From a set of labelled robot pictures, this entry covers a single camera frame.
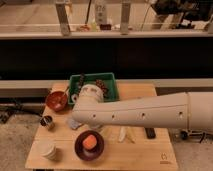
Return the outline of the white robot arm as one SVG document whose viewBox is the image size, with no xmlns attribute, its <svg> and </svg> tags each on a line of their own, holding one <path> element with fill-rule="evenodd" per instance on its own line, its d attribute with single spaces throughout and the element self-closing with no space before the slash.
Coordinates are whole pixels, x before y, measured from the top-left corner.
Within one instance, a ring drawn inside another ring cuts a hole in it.
<svg viewBox="0 0 213 171">
<path fill-rule="evenodd" d="M 86 84 L 72 109 L 88 125 L 176 128 L 213 133 L 213 92 L 182 92 L 104 102 L 100 88 Z"/>
</svg>

